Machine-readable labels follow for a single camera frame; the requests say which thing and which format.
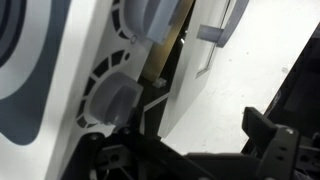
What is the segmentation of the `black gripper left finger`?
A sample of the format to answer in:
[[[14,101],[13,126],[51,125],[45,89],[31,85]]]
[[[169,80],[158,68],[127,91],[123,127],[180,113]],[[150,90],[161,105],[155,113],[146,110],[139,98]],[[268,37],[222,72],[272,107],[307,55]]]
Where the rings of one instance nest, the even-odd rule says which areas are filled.
[[[214,180],[200,165],[130,128],[83,135],[61,180]]]

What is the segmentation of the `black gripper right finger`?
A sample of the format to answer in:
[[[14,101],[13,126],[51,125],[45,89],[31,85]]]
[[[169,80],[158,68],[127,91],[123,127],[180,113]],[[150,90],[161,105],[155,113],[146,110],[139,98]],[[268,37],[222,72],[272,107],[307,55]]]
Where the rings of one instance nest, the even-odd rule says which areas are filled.
[[[242,130],[259,155],[256,180],[320,180],[320,148],[314,138],[273,123],[254,107],[244,109]]]

